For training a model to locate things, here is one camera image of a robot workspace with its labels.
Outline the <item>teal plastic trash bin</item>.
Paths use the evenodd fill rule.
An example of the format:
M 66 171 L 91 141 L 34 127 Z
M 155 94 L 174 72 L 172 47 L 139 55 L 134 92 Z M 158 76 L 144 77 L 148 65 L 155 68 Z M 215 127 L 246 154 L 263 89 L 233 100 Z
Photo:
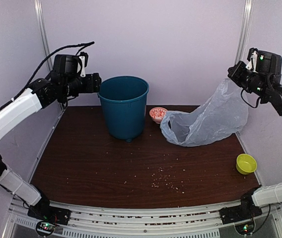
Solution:
M 98 98 L 108 132 L 131 142 L 145 126 L 149 84 L 135 76 L 117 76 L 101 83 Z

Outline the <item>translucent grey plastic bag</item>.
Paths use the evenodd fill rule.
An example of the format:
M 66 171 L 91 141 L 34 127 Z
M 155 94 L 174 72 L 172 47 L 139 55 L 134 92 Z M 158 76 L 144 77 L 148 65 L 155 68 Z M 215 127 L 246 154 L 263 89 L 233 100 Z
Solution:
M 248 106 L 238 86 L 224 79 L 208 100 L 187 113 L 168 111 L 160 123 L 165 139 L 182 147 L 212 144 L 235 134 L 246 125 Z

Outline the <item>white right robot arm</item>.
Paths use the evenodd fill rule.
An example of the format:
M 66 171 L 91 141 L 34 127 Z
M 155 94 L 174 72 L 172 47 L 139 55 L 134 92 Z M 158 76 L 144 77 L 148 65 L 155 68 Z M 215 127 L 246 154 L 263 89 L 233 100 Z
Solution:
M 260 106 L 250 110 L 241 139 L 250 152 L 258 159 L 258 174 L 263 187 L 255 190 L 251 198 L 237 207 L 237 215 L 247 219 L 260 207 L 282 203 L 282 84 L 280 70 L 275 67 L 258 65 L 257 71 L 239 61 L 228 70 L 229 78 L 249 93 L 249 99 L 260 97 Z

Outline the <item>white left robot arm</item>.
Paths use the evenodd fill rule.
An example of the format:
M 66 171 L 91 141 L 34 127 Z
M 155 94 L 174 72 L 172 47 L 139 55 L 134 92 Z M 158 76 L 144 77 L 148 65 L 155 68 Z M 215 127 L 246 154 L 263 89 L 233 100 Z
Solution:
M 0 110 L 0 141 L 18 124 L 55 101 L 66 104 L 69 97 L 76 98 L 83 93 L 96 93 L 102 79 L 98 73 L 64 74 L 49 73 L 45 78 L 34 80 L 22 94 Z M 54 210 L 49 200 L 33 185 L 10 169 L 0 155 L 0 185 L 19 196 L 42 220 L 49 220 Z

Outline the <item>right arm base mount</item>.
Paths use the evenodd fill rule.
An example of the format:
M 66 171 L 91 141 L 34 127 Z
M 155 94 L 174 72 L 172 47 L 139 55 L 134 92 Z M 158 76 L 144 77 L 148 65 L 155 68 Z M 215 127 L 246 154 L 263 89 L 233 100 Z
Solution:
M 235 230 L 238 234 L 247 237 L 257 233 L 266 223 L 270 213 L 271 204 L 269 204 L 268 213 L 263 223 L 256 228 L 255 218 L 262 215 L 262 208 L 255 205 L 252 199 L 253 193 L 260 187 L 251 189 L 240 198 L 240 205 L 232 207 L 223 207 L 219 210 L 219 215 L 223 225 L 235 224 Z

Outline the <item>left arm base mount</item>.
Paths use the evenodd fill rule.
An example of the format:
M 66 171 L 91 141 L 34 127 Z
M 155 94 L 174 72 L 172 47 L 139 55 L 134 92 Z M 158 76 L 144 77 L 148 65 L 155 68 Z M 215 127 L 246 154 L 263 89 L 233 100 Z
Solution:
M 51 236 L 59 225 L 69 223 L 71 211 L 65 208 L 51 206 L 47 196 L 39 190 L 41 199 L 34 206 L 27 203 L 24 199 L 23 206 L 28 209 L 27 216 L 36 218 L 39 221 L 35 225 L 35 232 L 41 238 Z

